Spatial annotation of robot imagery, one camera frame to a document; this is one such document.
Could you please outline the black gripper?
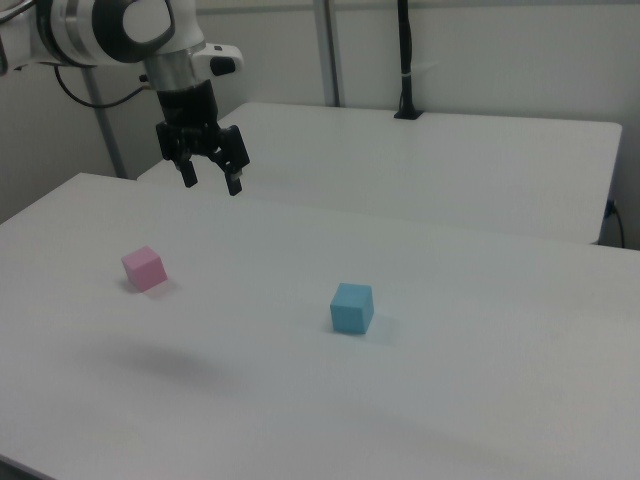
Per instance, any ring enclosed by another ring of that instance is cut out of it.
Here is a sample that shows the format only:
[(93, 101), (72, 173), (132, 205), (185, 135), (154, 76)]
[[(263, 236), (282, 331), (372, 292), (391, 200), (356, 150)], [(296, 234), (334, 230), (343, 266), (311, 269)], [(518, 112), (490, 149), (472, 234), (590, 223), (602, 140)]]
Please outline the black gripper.
[(162, 157), (171, 160), (186, 188), (198, 183), (192, 155), (207, 156), (224, 173), (231, 196), (242, 191), (240, 177), (250, 159), (238, 126), (221, 128), (210, 81), (179, 91), (159, 91), (164, 119), (156, 125)]

